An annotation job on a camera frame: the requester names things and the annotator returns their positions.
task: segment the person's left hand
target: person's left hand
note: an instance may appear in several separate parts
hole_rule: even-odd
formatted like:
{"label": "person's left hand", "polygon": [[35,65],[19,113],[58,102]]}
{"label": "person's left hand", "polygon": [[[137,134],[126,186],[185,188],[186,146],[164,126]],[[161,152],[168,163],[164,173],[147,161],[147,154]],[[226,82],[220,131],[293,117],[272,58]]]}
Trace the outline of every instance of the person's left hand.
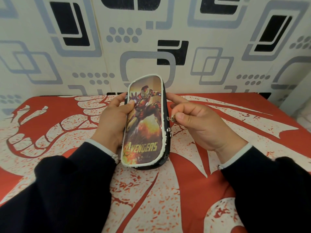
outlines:
{"label": "person's left hand", "polygon": [[92,140],[102,144],[113,153],[116,153],[118,146],[122,144],[126,115],[135,105],[134,101],[130,100],[126,105],[119,106],[125,97],[126,92],[118,95],[109,103],[101,114],[98,127],[91,137]]}

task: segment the fingernail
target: fingernail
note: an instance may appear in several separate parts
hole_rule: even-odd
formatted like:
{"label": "fingernail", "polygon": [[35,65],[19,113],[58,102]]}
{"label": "fingernail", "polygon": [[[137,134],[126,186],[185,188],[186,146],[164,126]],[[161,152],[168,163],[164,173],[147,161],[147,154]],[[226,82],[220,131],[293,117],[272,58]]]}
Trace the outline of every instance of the fingernail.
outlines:
{"label": "fingernail", "polygon": [[180,120],[183,120],[184,117],[185,117],[185,114],[184,114],[184,113],[178,112],[178,113],[175,114],[175,117],[178,118],[178,119],[180,119]]}

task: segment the black sleeve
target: black sleeve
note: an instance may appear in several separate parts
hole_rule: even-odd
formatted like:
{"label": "black sleeve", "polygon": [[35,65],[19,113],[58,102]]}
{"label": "black sleeve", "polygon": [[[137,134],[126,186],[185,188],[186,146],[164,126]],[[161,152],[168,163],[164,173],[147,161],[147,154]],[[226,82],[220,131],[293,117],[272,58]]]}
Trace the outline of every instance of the black sleeve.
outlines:
{"label": "black sleeve", "polygon": [[248,233],[309,231],[311,176],[291,158],[272,161],[252,147],[222,173]]}
{"label": "black sleeve", "polygon": [[84,142],[69,158],[44,158],[36,181],[0,208],[0,232],[98,232],[107,219],[116,163]]}

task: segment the person's right hand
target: person's right hand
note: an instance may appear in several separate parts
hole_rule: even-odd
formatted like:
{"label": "person's right hand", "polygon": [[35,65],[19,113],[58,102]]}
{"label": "person's right hand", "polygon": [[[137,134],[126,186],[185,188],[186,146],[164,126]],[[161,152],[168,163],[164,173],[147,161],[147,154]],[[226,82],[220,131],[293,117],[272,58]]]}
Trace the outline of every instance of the person's right hand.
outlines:
{"label": "person's right hand", "polygon": [[221,163],[227,162],[246,144],[210,107],[190,103],[173,93],[166,93],[172,101],[172,115],[185,126],[192,138],[204,149],[215,151]]}

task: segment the white trim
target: white trim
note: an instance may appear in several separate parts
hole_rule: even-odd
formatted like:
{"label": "white trim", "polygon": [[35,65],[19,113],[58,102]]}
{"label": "white trim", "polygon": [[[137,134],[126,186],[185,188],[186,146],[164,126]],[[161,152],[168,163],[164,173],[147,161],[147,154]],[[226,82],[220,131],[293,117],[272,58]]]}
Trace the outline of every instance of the white trim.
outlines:
{"label": "white trim", "polygon": [[125,131],[124,131],[123,142],[122,142],[122,152],[121,152],[121,158],[120,158],[120,159],[121,159],[121,163],[122,163],[125,167],[144,167],[144,166],[153,165],[153,164],[155,164],[157,161],[159,161],[159,160],[161,159],[161,157],[163,156],[164,151],[165,151],[166,132],[165,132],[165,128],[164,128],[164,109],[163,109],[163,91],[164,91],[163,85],[164,85],[164,83],[163,83],[163,79],[162,79],[159,75],[157,75],[157,74],[148,74],[148,75],[142,76],[142,77],[140,77],[140,78],[134,80],[134,81],[131,82],[131,84],[128,86],[127,102],[130,101],[130,88],[131,88],[131,85],[132,85],[134,82],[136,82],[136,81],[138,81],[138,80],[140,80],[140,79],[142,79],[142,78],[147,78],[147,77],[151,77],[151,76],[157,76],[157,77],[159,77],[160,80],[161,80],[161,117],[162,117],[162,126],[161,126],[161,129],[162,129],[162,148],[161,148],[161,151],[160,151],[158,157],[157,157],[155,160],[153,160],[153,161],[151,161],[151,162],[149,162],[149,163],[126,164],[126,163],[123,162],[123,145],[124,145],[124,138],[125,138]]}
{"label": "white trim", "polygon": [[229,159],[224,164],[219,165],[219,169],[229,167],[231,164],[233,164],[235,161],[237,161],[243,154],[245,154],[247,151],[249,151],[249,149],[251,149],[252,146],[253,145],[251,143],[247,143],[247,145],[245,145],[242,149],[240,149],[231,159]]}
{"label": "white trim", "polygon": [[94,141],[92,139],[86,139],[85,142],[88,142],[88,143],[96,146],[97,148],[99,148],[100,150],[105,152],[107,155],[111,156],[115,160],[116,164],[119,163],[118,156],[115,153],[113,153],[111,150],[104,147],[102,144],[99,144],[97,141]]}

